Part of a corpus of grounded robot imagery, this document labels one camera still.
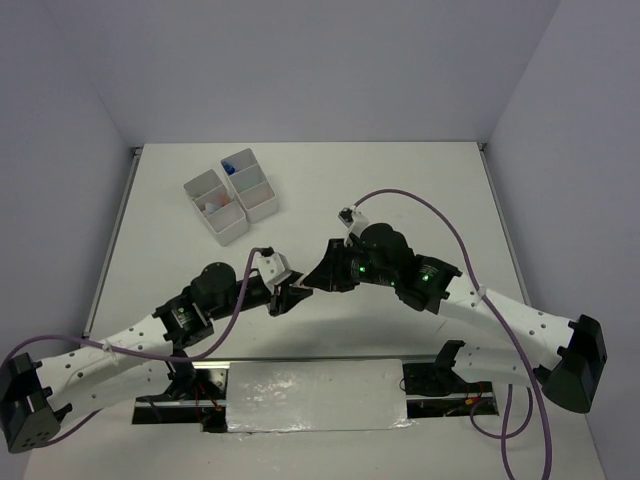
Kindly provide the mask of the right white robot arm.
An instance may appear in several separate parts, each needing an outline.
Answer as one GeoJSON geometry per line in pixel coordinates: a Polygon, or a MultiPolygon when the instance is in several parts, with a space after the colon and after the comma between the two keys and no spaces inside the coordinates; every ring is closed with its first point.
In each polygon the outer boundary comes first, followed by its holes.
{"type": "Polygon", "coordinates": [[[551,315],[474,284],[469,275],[415,253],[390,225],[329,241],[320,263],[301,285],[347,292],[360,284],[390,287],[410,308],[464,322],[512,344],[511,350],[474,348],[450,340],[436,360],[435,380],[446,391],[467,383],[535,382],[555,405],[591,410],[608,355],[601,324],[551,315]]]}

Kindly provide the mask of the light blue highlighter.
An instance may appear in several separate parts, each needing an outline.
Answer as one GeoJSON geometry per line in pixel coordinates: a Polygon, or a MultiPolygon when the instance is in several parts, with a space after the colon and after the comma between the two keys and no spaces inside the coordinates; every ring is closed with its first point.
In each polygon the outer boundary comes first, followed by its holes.
{"type": "Polygon", "coordinates": [[[218,204],[214,204],[214,203],[206,203],[205,204],[205,208],[204,208],[204,210],[207,213],[214,213],[219,209],[220,209],[220,206],[218,204]]]}

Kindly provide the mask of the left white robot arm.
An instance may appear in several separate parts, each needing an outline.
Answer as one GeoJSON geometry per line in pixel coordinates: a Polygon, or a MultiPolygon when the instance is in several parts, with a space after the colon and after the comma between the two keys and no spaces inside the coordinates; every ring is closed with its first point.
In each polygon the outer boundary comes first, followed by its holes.
{"type": "Polygon", "coordinates": [[[241,278],[225,263],[204,268],[176,297],[134,325],[95,341],[68,335],[32,337],[1,365],[1,431],[12,454],[53,445],[68,421],[86,424],[100,410],[144,396],[157,383],[172,398],[196,385],[193,364],[203,354],[186,350],[214,333],[214,323],[235,323],[241,312],[265,307],[283,315],[312,294],[303,275],[268,259],[241,278]]]}

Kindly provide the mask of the left white divided container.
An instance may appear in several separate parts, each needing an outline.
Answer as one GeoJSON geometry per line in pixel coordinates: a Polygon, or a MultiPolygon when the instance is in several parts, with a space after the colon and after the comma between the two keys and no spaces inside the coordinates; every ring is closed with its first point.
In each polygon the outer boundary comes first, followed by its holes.
{"type": "Polygon", "coordinates": [[[183,189],[197,217],[220,246],[227,246],[248,232],[244,210],[214,170],[189,180],[183,189]]]}

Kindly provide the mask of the right white divided container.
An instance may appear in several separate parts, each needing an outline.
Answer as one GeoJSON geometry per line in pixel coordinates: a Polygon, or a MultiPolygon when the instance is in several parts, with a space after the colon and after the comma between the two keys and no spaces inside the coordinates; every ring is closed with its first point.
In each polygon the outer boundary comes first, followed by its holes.
{"type": "Polygon", "coordinates": [[[278,212],[277,195],[250,148],[222,159],[220,164],[222,161],[236,169],[233,175],[227,175],[221,165],[232,197],[239,203],[250,224],[256,224],[278,212]]]}

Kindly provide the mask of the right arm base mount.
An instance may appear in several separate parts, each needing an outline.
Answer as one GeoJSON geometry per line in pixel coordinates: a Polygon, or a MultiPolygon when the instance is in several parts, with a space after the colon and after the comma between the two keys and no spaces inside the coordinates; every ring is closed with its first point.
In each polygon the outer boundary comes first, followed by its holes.
{"type": "Polygon", "coordinates": [[[402,362],[399,388],[405,393],[409,419],[497,415],[490,382],[467,382],[453,372],[455,355],[465,345],[460,340],[445,343],[434,360],[402,362]]]}

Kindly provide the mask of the clear bottle blue cap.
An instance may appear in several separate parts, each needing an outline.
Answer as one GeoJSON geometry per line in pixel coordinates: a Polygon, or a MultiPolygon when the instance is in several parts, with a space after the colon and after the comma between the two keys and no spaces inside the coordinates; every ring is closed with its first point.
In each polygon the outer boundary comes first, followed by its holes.
{"type": "Polygon", "coordinates": [[[221,165],[227,175],[233,175],[236,172],[235,167],[226,161],[222,161],[221,165]]]}

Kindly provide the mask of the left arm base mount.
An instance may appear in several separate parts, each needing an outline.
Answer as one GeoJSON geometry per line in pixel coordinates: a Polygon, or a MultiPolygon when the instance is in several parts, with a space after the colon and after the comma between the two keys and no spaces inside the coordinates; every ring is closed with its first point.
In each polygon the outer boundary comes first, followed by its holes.
{"type": "Polygon", "coordinates": [[[190,425],[204,433],[227,433],[229,368],[217,361],[171,364],[165,391],[135,400],[132,424],[190,425]]]}

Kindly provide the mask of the white divided container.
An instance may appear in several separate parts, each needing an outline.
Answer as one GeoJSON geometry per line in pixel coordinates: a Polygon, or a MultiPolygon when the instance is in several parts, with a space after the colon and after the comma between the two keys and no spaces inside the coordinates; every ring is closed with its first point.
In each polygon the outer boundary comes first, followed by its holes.
{"type": "Polygon", "coordinates": [[[222,159],[220,164],[222,161],[236,169],[233,175],[227,175],[221,165],[232,197],[239,203],[250,224],[256,224],[278,212],[277,195],[250,148],[222,159]]]}
{"type": "Polygon", "coordinates": [[[189,180],[183,189],[197,217],[220,246],[227,246],[248,232],[244,210],[214,170],[189,180]]]}

